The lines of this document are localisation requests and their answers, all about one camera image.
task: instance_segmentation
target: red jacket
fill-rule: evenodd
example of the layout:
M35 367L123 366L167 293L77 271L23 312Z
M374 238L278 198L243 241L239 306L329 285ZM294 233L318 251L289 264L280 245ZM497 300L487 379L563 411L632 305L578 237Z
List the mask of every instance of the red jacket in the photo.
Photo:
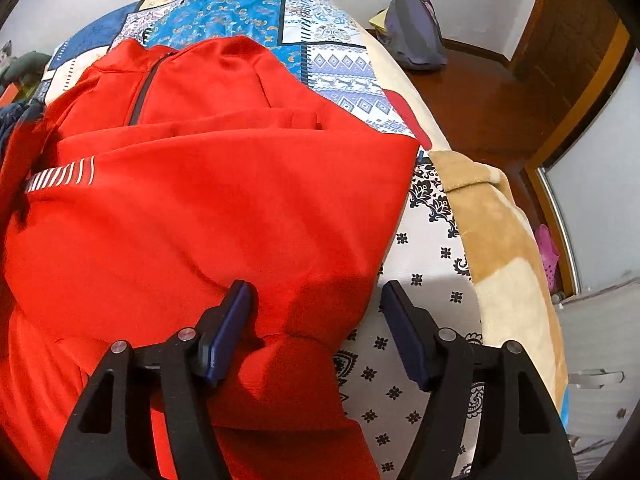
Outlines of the red jacket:
M234 478L378 478L332 355L367 306L416 149L244 37L124 41L16 129L0 173L0 423L36 473L111 342L162 342L241 278L257 312L209 401Z

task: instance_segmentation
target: wooden floor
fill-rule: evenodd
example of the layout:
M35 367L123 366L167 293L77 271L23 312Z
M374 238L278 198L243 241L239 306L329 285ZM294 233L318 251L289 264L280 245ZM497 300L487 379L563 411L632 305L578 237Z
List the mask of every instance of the wooden floor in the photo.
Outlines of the wooden floor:
M542 213L522 169L555 127L544 97L498 62L463 52L449 51L449 64L440 72L408 76L451 149L503 170L536 229Z

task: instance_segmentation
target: baseboard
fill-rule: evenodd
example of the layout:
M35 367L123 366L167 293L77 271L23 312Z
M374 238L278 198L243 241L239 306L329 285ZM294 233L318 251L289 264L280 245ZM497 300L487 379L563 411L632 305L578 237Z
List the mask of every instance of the baseboard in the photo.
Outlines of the baseboard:
M366 29L367 32L372 35L374 38L376 37L376 31L373 28ZM506 58L504 54L498 54L493 50L488 50L486 48L482 48L481 46L470 45L468 43L462 43L461 41L456 40L442 40L442 44L445 48L449 50L455 50L457 52L465 52L466 54L472 54L473 56L484 57L485 59L491 59L492 61L497 61L502 66L508 67L509 60Z

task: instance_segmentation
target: gray backpack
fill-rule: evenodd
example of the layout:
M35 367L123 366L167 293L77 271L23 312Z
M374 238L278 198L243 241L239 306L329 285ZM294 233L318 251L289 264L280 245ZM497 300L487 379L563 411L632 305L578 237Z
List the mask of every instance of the gray backpack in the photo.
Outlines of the gray backpack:
M430 0L392 0L386 34L378 39L402 68L438 70L447 63L440 25Z

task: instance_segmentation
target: patchwork bedspread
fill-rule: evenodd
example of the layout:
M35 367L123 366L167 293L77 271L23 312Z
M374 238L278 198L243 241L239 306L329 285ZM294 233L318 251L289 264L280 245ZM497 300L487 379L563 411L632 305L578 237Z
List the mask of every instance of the patchwork bedspread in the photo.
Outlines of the patchwork bedspread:
M360 31L331 0L140 0L110 12L65 41L55 51L36 96L46 103L53 101L78 81L86 67L127 38L145 46L180 49L208 38L242 34L271 49L309 88L378 131L414 136L386 98ZM380 287L388 280L399 280L414 304L428 308L440 326L450 326L482 344L471 260L468 263L438 170L425 151L418 152L405 210L381 264L380 282L367 313L334 357L344 411L360 423L385 479L397 477L428 394L404 372L378 309ZM441 159L441 165L446 167L446 159ZM481 258L482 244L474 250L476 258ZM536 316L546 320L546 312ZM551 375L558 362L547 366ZM545 383L553 390L555 377ZM469 471L481 413L482 384L475 384L455 476Z

